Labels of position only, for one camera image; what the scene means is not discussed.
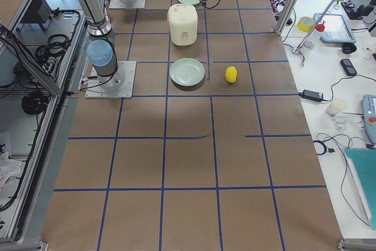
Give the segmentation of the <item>white rice cooker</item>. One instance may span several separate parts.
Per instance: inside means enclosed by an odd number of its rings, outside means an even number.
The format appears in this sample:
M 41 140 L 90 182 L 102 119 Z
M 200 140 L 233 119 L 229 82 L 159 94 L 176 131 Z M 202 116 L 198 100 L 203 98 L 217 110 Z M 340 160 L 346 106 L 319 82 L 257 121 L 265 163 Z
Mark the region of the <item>white rice cooker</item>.
M 172 42 L 177 46 L 188 46 L 197 39 L 198 16 L 191 4 L 174 4 L 167 13 Z

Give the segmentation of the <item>near light green plate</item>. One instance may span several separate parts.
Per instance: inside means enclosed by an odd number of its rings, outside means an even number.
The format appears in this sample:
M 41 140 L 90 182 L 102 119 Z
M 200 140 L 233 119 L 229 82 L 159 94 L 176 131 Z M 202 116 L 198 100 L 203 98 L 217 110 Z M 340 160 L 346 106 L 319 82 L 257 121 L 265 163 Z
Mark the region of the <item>near light green plate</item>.
M 182 58 L 172 63 L 169 71 L 171 80 L 180 86 L 194 86 L 205 76 L 205 68 L 197 59 Z

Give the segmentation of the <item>yellow toy fruit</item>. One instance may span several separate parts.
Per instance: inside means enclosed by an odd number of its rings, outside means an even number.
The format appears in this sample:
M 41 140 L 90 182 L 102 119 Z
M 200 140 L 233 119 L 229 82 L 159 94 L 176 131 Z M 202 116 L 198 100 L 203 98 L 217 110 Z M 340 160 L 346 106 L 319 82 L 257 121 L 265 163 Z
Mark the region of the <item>yellow toy fruit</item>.
M 238 71 L 235 66 L 227 67 L 225 70 L 225 74 L 224 74 L 226 82 L 235 83 L 237 80 L 237 74 L 238 74 Z

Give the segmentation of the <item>yellow tape roll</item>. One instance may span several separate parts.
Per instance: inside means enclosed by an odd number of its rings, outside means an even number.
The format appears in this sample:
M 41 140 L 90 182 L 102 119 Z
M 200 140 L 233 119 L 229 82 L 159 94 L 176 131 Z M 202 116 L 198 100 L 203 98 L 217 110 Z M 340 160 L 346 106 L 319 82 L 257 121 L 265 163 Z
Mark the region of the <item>yellow tape roll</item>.
M 310 32 L 315 26 L 315 20 L 308 16 L 303 16 L 298 20 L 297 29 L 301 32 Z

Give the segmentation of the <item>metal rod with green clip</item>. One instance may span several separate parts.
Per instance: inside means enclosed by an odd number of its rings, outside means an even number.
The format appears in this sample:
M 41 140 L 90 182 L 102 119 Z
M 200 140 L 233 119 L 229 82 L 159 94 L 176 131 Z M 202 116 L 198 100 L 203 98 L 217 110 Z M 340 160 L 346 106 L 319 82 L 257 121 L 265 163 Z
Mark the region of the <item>metal rod with green clip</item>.
M 297 45 L 297 47 L 293 48 L 291 51 L 294 54 L 300 54 L 300 49 L 303 47 L 306 40 L 311 36 L 311 34 L 314 32 L 316 26 L 320 23 L 323 16 L 327 13 L 327 11 L 333 6 L 334 3 L 338 4 L 340 0 L 331 0 L 331 2 L 327 5 L 325 10 L 321 13 L 320 17 L 316 20 L 315 25 L 312 27 L 312 29 L 309 31 L 309 33 L 303 38 L 303 40 Z

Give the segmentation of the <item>teach pendant tablet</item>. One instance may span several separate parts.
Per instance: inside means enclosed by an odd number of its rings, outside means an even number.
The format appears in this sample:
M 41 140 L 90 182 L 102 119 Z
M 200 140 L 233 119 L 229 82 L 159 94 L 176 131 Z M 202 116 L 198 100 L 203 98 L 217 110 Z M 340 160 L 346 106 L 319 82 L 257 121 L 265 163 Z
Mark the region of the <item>teach pendant tablet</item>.
M 356 38 L 344 15 L 325 14 L 320 23 L 322 22 L 325 26 L 324 31 L 314 31 L 309 39 L 313 39 L 314 42 L 320 39 L 324 43 L 356 43 Z

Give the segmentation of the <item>black round cap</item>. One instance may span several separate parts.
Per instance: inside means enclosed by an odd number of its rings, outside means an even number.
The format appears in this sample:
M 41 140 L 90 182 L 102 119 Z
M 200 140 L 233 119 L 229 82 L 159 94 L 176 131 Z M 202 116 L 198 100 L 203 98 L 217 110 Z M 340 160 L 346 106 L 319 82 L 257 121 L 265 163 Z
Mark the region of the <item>black round cap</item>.
M 345 42 L 343 43 L 341 50 L 343 54 L 349 55 L 354 53 L 357 50 L 357 47 L 351 42 Z

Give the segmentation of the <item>black power adapter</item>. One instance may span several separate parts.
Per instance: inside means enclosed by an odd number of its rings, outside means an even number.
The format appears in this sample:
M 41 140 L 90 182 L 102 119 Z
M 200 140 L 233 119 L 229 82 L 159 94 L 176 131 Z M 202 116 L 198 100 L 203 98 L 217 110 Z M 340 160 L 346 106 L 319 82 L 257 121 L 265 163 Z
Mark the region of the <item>black power adapter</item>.
M 310 100 L 310 101 L 315 101 L 315 102 L 322 102 L 322 101 L 324 101 L 323 94 L 320 93 L 320 92 L 316 92 L 316 91 L 311 91 L 311 90 L 304 89 L 303 91 L 299 92 L 298 95 L 301 98 L 307 99 L 307 100 Z

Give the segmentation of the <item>black phone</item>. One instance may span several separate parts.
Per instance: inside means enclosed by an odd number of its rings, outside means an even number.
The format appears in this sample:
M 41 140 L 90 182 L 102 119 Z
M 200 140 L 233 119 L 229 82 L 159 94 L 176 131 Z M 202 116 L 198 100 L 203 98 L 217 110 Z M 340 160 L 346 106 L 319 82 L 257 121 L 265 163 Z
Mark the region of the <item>black phone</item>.
M 357 74 L 357 71 L 349 59 L 340 60 L 340 64 L 347 76 L 355 76 Z

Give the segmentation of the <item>plastic cup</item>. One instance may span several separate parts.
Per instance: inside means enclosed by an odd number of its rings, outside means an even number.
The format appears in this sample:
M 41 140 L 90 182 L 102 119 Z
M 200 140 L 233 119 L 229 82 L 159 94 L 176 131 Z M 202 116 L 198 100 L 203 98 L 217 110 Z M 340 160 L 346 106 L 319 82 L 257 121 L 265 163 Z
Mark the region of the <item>plastic cup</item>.
M 344 111 L 347 108 L 347 102 L 343 99 L 337 98 L 333 99 L 330 103 L 330 105 L 325 110 L 325 114 L 333 117 L 340 112 Z

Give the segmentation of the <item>teal box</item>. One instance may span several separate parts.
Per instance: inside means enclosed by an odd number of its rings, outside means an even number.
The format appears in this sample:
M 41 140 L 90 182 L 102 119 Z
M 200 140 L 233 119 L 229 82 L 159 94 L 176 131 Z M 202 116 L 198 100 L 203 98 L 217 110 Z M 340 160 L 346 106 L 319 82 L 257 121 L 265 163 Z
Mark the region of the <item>teal box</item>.
M 371 211 L 371 227 L 375 230 L 375 149 L 346 149 L 352 160 Z

